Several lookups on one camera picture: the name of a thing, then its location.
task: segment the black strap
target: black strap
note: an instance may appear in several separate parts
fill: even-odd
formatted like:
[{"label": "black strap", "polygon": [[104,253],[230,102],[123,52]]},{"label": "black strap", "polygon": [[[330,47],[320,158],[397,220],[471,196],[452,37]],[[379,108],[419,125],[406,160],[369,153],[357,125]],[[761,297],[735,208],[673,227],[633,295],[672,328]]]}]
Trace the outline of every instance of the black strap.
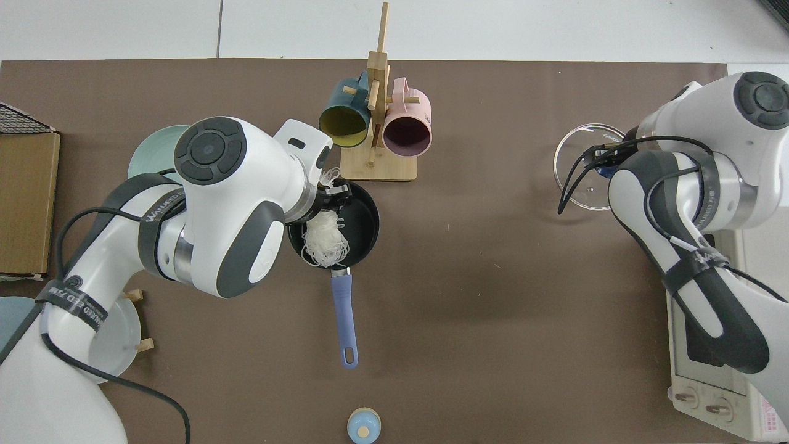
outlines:
[{"label": "black strap", "polygon": [[668,269],[666,275],[663,276],[663,286],[669,294],[676,295],[680,288],[691,282],[700,273],[712,267],[722,267],[728,263],[728,258],[711,247],[688,251],[687,254],[681,254],[679,262]]},{"label": "black strap", "polygon": [[173,280],[162,273],[157,259],[159,235],[162,233],[162,224],[165,220],[179,214],[186,208],[186,194],[183,188],[178,188],[164,194],[140,218],[140,230],[137,232],[137,251],[140,261],[145,269],[155,276]]},{"label": "black strap", "polygon": [[88,293],[70,287],[60,280],[50,280],[36,297],[36,302],[48,302],[77,316],[95,331],[107,319],[107,310],[97,303]]}]

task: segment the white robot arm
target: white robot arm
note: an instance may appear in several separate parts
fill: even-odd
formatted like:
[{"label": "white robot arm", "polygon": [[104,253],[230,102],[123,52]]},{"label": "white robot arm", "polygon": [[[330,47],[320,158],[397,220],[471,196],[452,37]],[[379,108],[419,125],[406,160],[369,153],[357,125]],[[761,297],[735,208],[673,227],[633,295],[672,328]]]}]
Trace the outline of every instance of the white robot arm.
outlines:
[{"label": "white robot arm", "polygon": [[643,140],[641,150],[619,166],[608,190],[616,219],[710,350],[741,371],[785,423],[789,303],[735,277],[702,233],[753,227],[772,215],[787,134],[789,86],[779,78],[751,72],[704,87],[694,82],[630,131],[626,141]]},{"label": "white robot arm", "polygon": [[150,173],[115,189],[39,295],[43,312],[28,317],[0,356],[0,442],[125,442],[95,382],[52,347],[86,363],[101,322],[143,269],[222,298],[249,290],[271,268],[284,223],[320,210],[317,183],[330,148],[326,134],[294,120],[271,137],[214,117],[176,145],[183,186]]}]

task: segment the wooden base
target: wooden base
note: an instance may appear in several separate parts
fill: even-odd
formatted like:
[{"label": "wooden base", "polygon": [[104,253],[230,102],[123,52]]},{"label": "wooden base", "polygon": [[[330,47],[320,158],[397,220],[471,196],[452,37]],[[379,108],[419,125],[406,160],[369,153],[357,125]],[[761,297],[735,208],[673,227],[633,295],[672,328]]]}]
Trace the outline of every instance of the wooden base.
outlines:
[{"label": "wooden base", "polygon": [[135,345],[134,348],[137,349],[137,353],[144,352],[146,350],[150,350],[150,349],[154,348],[153,338],[146,337],[145,339],[140,341],[140,343],[138,345]]},{"label": "wooden base", "polygon": [[132,302],[141,301],[143,300],[143,291],[138,288],[136,290],[132,290],[131,292],[126,292],[123,297]]},{"label": "wooden base", "polygon": [[409,182],[417,178],[417,158],[400,157],[384,147],[372,147],[372,131],[361,145],[340,152],[340,175],[348,180]]}]

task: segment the mug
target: mug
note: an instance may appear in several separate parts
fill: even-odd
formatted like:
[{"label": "mug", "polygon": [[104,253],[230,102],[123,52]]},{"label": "mug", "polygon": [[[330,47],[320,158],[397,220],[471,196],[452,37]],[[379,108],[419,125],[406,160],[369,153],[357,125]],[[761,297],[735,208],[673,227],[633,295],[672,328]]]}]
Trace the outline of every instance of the mug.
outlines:
[{"label": "mug", "polygon": [[392,103],[383,121],[383,145],[398,156],[415,157],[430,148],[433,139],[430,100],[408,87],[405,77],[394,80]]},{"label": "mug", "polygon": [[340,81],[329,96],[329,103],[318,119],[318,128],[337,146],[356,146],[367,138],[370,126],[368,90],[365,71],[358,79],[351,77]]}]

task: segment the white plate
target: white plate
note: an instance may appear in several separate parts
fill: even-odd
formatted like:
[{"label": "white plate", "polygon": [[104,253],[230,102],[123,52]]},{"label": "white plate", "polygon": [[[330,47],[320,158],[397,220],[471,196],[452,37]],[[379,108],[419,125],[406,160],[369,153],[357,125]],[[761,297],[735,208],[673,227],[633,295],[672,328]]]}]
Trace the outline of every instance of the white plate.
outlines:
[{"label": "white plate", "polygon": [[[88,352],[88,365],[101,371],[119,376],[134,361],[140,343],[140,315],[134,304],[120,297],[110,314],[93,337]],[[96,383],[106,379],[90,375]]]}]

